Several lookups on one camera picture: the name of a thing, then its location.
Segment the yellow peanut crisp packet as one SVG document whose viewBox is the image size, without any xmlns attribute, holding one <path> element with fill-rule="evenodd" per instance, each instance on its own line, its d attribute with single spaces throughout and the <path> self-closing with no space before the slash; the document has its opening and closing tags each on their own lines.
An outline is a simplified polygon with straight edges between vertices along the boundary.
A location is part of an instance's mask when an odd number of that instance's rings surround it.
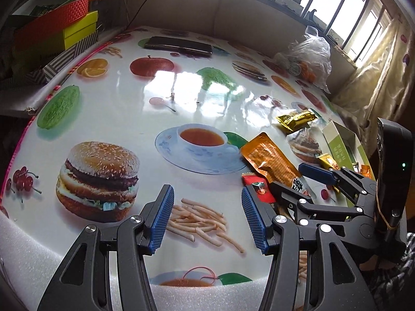
<svg viewBox="0 0 415 311">
<path fill-rule="evenodd" d="M 318 158 L 320 165 L 326 170 L 329 170 L 329 169 L 340 170 L 341 169 L 337 161 L 329 153 L 323 153 L 319 155 L 317 158 Z"/>
</svg>

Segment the red black plum candy packet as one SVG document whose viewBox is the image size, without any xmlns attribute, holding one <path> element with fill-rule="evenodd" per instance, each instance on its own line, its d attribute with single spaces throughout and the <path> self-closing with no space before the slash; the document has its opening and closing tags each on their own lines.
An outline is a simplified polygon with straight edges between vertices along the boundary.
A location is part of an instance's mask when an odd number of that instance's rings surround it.
<svg viewBox="0 0 415 311">
<path fill-rule="evenodd" d="M 245 186 L 252 185 L 259 200 L 268 204 L 275 204 L 276 199 L 269 191 L 268 182 L 262 176 L 255 173 L 243 173 L 241 175 L 242 183 Z"/>
</svg>

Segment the gold long snack bar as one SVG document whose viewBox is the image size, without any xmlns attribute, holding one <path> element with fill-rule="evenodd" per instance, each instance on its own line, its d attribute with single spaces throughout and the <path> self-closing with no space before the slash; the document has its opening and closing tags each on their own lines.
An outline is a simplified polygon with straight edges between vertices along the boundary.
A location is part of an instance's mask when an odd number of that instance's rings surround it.
<svg viewBox="0 0 415 311">
<path fill-rule="evenodd" d="M 282 129 L 287 133 L 294 133 L 316 120 L 317 116 L 309 111 L 291 112 L 286 115 L 277 116 L 276 120 Z"/>
</svg>

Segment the orange white snack pouch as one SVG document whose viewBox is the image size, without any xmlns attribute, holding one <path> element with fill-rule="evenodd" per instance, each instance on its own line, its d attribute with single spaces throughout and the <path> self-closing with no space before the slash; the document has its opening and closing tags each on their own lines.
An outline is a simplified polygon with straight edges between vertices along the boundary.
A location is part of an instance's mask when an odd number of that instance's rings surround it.
<svg viewBox="0 0 415 311">
<path fill-rule="evenodd" d="M 375 179 L 370 165 L 366 165 L 366 164 L 361 165 L 359 173 L 364 177 L 370 178 L 371 180 Z"/>
</svg>

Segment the green white cardboard box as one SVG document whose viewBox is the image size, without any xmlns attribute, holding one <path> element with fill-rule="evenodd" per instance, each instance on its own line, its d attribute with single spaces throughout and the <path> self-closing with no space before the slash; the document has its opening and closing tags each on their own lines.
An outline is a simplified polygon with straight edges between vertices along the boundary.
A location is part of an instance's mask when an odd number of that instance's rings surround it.
<svg viewBox="0 0 415 311">
<path fill-rule="evenodd" d="M 359 173 L 361 165 L 370 165 L 358 136 L 351 130 L 337 122 L 330 121 L 323 127 L 322 135 L 325 143 L 321 154 L 329 153 L 340 168 L 346 167 Z"/>
</svg>

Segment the white foam sheet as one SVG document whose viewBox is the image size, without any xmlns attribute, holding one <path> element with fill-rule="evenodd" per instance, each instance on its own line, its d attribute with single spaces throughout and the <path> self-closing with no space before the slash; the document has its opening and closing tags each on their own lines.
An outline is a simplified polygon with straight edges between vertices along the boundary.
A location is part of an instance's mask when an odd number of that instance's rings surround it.
<svg viewBox="0 0 415 311">
<path fill-rule="evenodd" d="M 266 279 L 214 287 L 152 285 L 135 237 L 143 219 L 113 229 L 89 225 L 63 257 L 1 216 L 1 259 L 13 287 L 30 310 L 259 310 Z"/>
</svg>

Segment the cream patterned curtain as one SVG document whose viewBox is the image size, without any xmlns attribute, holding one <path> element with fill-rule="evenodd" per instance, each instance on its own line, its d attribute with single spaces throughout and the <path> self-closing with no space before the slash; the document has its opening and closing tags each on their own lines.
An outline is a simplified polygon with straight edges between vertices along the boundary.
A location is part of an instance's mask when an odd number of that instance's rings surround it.
<svg viewBox="0 0 415 311">
<path fill-rule="evenodd" d="M 392 20 L 376 49 L 331 102 L 371 156 L 377 149 L 377 118 L 398 121 L 413 89 L 414 31 L 400 16 Z"/>
</svg>

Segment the clear plastic bag with items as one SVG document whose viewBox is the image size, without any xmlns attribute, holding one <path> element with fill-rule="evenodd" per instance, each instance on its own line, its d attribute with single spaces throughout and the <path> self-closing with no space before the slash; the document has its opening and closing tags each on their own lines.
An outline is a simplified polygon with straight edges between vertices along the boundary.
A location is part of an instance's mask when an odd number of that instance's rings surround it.
<svg viewBox="0 0 415 311">
<path fill-rule="evenodd" d="M 325 38 L 319 36 L 315 27 L 308 25 L 304 40 L 295 41 L 285 51 L 276 53 L 273 62 L 292 76 L 330 94 L 327 79 L 332 71 L 331 47 Z"/>
</svg>

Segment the black white striped box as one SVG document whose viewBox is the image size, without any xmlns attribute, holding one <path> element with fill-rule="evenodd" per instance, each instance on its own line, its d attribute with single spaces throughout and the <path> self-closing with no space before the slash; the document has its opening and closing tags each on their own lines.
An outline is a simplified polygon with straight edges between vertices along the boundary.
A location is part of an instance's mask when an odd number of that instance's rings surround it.
<svg viewBox="0 0 415 311">
<path fill-rule="evenodd" d="M 29 72 L 25 75 L 25 81 L 36 85 L 49 83 L 68 63 L 98 41 L 99 33 L 94 33 L 83 38 L 66 51 L 57 55 L 52 61 L 41 69 Z"/>
</svg>

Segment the black smartphone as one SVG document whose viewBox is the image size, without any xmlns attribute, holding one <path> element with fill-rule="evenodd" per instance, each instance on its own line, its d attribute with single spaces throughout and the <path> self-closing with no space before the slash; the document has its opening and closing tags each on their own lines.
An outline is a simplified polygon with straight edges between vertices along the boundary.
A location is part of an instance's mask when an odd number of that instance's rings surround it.
<svg viewBox="0 0 415 311">
<path fill-rule="evenodd" d="M 151 37 L 144 44 L 144 47 L 147 49 L 168 50 L 177 53 L 188 53 L 207 57 L 211 56 L 213 52 L 210 44 L 172 37 Z"/>
</svg>

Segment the yellow green box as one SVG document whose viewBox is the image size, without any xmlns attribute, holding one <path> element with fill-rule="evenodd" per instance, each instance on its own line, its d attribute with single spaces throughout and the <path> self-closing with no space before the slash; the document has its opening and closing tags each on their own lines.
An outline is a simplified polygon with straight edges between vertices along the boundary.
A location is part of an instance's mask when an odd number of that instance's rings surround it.
<svg viewBox="0 0 415 311">
<path fill-rule="evenodd" d="M 99 12 L 89 12 L 81 20 L 34 45 L 32 49 L 42 55 L 52 55 L 66 51 L 96 31 L 98 18 Z"/>
</svg>

